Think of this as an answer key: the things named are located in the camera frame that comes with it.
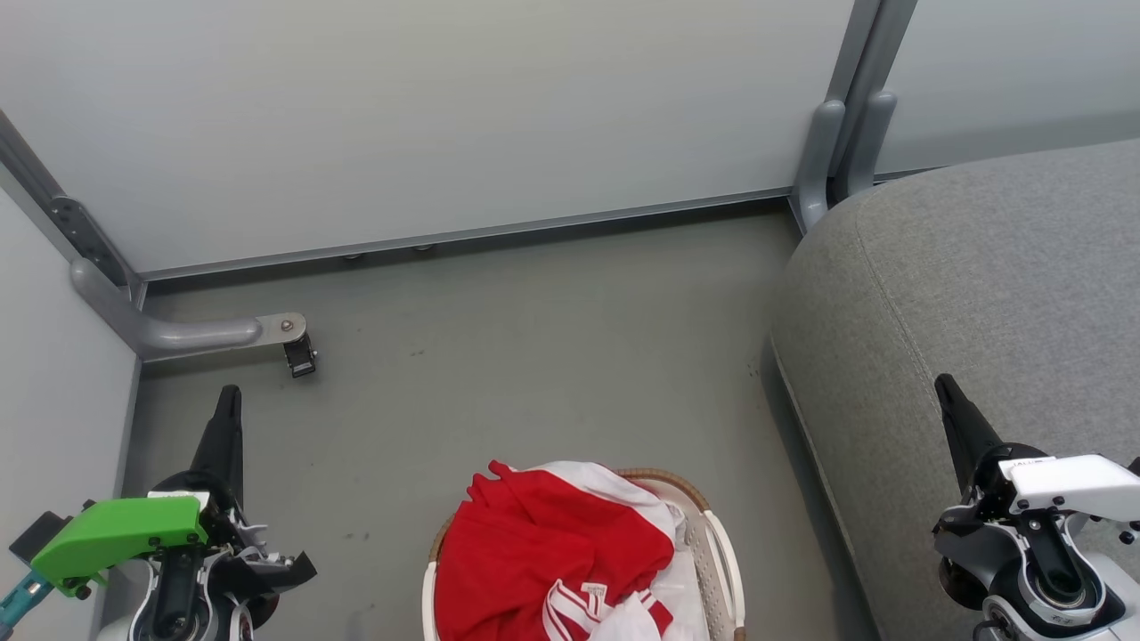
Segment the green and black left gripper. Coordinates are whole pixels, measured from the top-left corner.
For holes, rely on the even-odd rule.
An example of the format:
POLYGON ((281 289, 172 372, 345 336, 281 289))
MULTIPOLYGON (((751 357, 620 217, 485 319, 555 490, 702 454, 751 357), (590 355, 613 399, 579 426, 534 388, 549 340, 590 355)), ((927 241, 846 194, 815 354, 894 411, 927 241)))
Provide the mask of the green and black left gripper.
POLYGON ((101 500, 81 514, 44 512, 31 529, 31 568, 76 597, 90 581, 132 559, 166 563, 166 553, 199 552, 209 587, 233 597, 272 597, 317 576, 306 553, 280 555, 260 539, 262 526, 245 519, 243 398, 223 386, 207 420, 189 474, 207 494, 150 494, 101 500))

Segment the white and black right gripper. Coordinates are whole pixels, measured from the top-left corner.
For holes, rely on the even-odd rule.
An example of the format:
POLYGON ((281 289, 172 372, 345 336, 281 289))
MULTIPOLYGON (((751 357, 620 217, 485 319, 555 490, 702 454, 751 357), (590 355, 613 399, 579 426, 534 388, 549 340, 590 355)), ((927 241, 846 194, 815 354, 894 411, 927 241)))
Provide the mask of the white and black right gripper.
POLYGON ((1003 443, 951 374, 935 378, 948 453, 962 504, 948 508, 933 532, 964 537, 984 527, 1021 535, 1037 524, 1078 532, 1096 520, 1137 536, 1139 480, 1132 466, 1104 455, 1047 456, 1021 443, 1003 443))

